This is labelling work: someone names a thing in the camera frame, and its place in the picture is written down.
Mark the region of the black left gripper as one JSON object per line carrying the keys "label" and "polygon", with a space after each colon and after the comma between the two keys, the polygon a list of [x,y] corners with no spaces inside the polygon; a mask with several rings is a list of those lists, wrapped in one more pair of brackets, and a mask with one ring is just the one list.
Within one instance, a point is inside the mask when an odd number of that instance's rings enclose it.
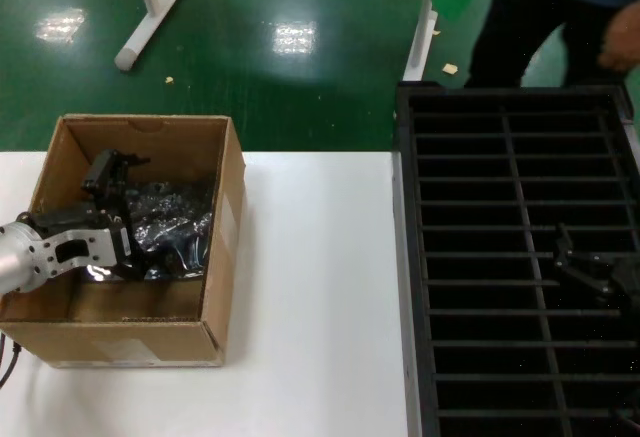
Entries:
{"label": "black left gripper", "polygon": [[124,156],[114,149],[100,152],[82,182],[83,191],[97,192],[91,192],[89,200],[61,209],[31,213],[30,227],[41,237],[50,237],[67,230],[105,229],[116,224],[131,231],[131,217],[126,200],[130,169],[149,162],[149,158],[137,154]]}

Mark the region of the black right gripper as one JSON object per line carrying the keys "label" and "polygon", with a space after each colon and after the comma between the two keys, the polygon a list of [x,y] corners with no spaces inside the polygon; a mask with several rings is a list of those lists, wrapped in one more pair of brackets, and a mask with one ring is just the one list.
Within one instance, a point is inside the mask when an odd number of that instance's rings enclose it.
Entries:
{"label": "black right gripper", "polygon": [[609,297],[613,294],[613,289],[609,284],[570,264],[574,261],[583,261],[613,266],[611,279],[619,289],[619,292],[631,302],[639,300],[639,258],[626,257],[619,259],[616,256],[577,250],[567,227],[563,223],[556,226],[554,261],[558,270],[602,297]]}

